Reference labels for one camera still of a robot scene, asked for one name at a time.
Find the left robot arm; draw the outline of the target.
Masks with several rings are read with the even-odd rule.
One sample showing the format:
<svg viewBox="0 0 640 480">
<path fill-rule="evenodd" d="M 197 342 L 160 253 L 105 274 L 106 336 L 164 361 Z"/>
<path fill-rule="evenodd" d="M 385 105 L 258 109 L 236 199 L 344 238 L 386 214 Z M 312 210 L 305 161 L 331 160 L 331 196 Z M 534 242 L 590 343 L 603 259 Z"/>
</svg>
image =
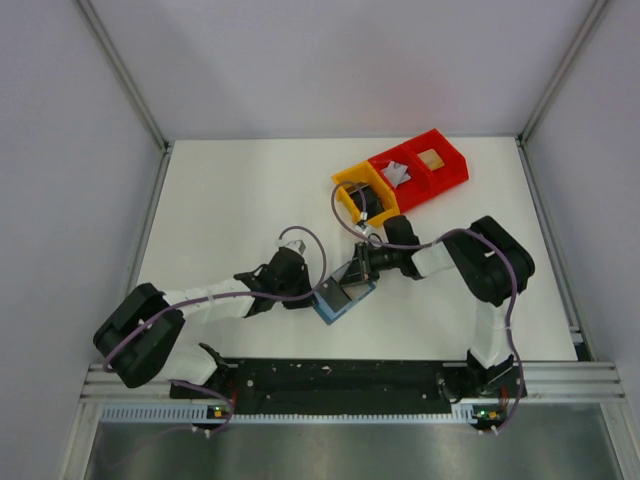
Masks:
<svg viewBox="0 0 640 480">
<path fill-rule="evenodd" d="M 316 304 L 304 257 L 289 246 L 279 247 L 256 270 L 217 284 L 173 292 L 141 284 L 98 328 L 93 344 L 106 370 L 128 388 L 152 380 L 203 386 L 222 371 L 223 359 L 187 332 L 219 320 L 266 313 L 277 303 L 289 310 Z"/>
</svg>

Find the blue leather card holder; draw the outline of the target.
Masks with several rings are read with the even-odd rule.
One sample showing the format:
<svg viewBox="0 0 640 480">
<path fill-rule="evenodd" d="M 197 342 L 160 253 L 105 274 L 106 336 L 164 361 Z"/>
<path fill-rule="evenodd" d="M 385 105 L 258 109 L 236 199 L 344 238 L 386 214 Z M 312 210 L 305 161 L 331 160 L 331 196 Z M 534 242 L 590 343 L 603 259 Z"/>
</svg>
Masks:
<svg viewBox="0 0 640 480">
<path fill-rule="evenodd" d="M 348 265 L 343 264 L 314 293 L 314 311 L 326 325 L 332 325 L 376 289 L 374 282 L 342 286 L 339 281 L 347 269 Z"/>
</svg>

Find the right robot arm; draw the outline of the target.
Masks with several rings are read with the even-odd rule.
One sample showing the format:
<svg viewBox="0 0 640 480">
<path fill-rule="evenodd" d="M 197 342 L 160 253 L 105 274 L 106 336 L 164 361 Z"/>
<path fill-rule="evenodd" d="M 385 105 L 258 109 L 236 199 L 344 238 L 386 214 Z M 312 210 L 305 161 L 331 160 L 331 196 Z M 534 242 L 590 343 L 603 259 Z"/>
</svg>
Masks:
<svg viewBox="0 0 640 480">
<path fill-rule="evenodd" d="M 490 393 L 521 361 L 513 338 L 512 314 L 517 296 L 535 273 L 535 263 L 496 220 L 484 216 L 468 229 L 454 229 L 429 245 L 415 235 L 403 215 L 383 223 L 387 240 L 358 242 L 342 286 L 377 281 L 382 271 L 398 269 L 413 280 L 457 271 L 476 299 L 476 321 L 466 367 L 438 377 L 441 395 L 456 402 L 465 395 Z"/>
</svg>

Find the grey card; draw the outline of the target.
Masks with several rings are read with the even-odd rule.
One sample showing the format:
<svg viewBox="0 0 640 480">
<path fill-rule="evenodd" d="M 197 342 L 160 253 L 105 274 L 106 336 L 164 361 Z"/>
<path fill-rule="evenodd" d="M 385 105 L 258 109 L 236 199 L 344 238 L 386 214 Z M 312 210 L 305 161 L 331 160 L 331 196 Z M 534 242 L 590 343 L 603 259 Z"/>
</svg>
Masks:
<svg viewBox="0 0 640 480">
<path fill-rule="evenodd" d="M 349 295 L 333 278 L 326 280 L 318 293 L 323 301 L 328 305 L 329 310 L 334 313 L 337 313 L 347 307 L 351 302 Z"/>
</svg>

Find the silver credit card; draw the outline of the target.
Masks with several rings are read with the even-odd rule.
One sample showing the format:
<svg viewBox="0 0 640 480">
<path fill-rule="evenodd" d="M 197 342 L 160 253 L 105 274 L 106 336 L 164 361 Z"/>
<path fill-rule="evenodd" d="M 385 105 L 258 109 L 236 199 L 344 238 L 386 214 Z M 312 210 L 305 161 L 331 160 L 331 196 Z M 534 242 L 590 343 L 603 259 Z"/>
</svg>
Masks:
<svg viewBox="0 0 640 480">
<path fill-rule="evenodd" d="M 411 179 L 408 173 L 408 166 L 395 161 L 391 161 L 382 170 L 382 173 L 394 187 Z"/>
</svg>

